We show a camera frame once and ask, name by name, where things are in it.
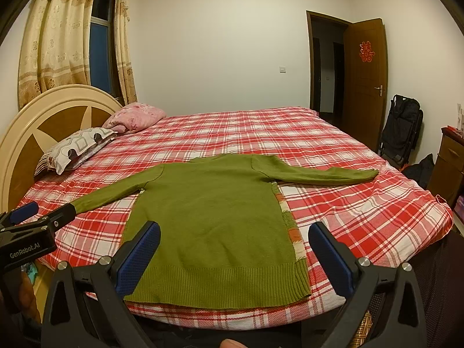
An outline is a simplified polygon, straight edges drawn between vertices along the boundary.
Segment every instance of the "metal screw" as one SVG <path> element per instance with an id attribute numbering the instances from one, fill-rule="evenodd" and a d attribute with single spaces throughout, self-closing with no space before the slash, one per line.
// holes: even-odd
<path id="1" fill-rule="evenodd" d="M 361 267 L 369 267 L 371 265 L 371 261 L 367 258 L 359 258 L 358 263 Z"/>
<path id="2" fill-rule="evenodd" d="M 68 266 L 67 262 L 59 262 L 57 268 L 61 271 Z"/>
<path id="3" fill-rule="evenodd" d="M 108 265 L 111 263 L 111 259 L 112 257 L 109 257 L 109 256 L 105 256 L 105 257 L 101 257 L 100 260 L 98 261 L 101 265 Z"/>
<path id="4" fill-rule="evenodd" d="M 401 265 L 402 269 L 404 269 L 406 272 L 410 272 L 412 270 L 412 266 L 408 263 L 405 262 Z"/>

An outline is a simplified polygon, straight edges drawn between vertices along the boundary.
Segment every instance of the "arched headboard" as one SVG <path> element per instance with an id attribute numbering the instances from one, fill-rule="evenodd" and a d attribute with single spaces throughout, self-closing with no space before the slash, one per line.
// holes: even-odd
<path id="1" fill-rule="evenodd" d="M 88 85 L 64 85 L 28 103 L 0 140 L 0 212 L 14 209 L 34 184 L 43 153 L 72 133 L 102 124 L 122 106 Z"/>

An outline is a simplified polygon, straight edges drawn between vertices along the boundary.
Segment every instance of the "blue gripper pad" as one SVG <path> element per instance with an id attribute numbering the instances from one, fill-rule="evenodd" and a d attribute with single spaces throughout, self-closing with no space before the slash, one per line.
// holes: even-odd
<path id="1" fill-rule="evenodd" d="M 334 238 L 322 222 L 311 225 L 308 238 L 309 245 L 335 293 L 345 298 L 351 297 L 354 294 L 358 273 L 354 255 L 345 244 L 339 243 Z"/>
<path id="2" fill-rule="evenodd" d="M 145 223 L 144 227 L 129 242 L 126 242 L 119 250 L 130 250 L 126 259 L 118 266 L 116 292 L 120 297 L 132 294 L 137 286 L 151 258 L 156 252 L 161 241 L 160 226 L 153 221 Z"/>
<path id="3" fill-rule="evenodd" d="M 10 215 L 10 223 L 11 225 L 17 225 L 23 221 L 26 221 L 28 218 L 31 218 L 32 216 L 36 215 L 38 212 L 39 205 L 35 201 L 33 201 L 12 211 Z"/>

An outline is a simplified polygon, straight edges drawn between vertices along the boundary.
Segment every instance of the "white patterned pillow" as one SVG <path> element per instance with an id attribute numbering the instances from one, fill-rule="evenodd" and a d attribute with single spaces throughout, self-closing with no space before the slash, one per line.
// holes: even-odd
<path id="1" fill-rule="evenodd" d="M 75 170 L 116 137 L 116 132 L 105 128 L 88 128 L 77 131 L 47 150 L 40 158 L 34 177 L 43 170 Z"/>

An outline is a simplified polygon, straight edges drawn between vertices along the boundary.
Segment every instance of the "floral pattern curtain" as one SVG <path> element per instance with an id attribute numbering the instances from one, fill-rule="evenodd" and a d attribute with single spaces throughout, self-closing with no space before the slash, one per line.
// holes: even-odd
<path id="1" fill-rule="evenodd" d="M 129 0 L 115 0 L 115 46 L 116 62 L 125 104 L 137 102 L 131 57 L 127 43 L 127 22 L 129 22 Z"/>
<path id="2" fill-rule="evenodd" d="M 33 1 L 19 60 L 19 108 L 59 85 L 90 85 L 92 3 L 93 0 Z"/>

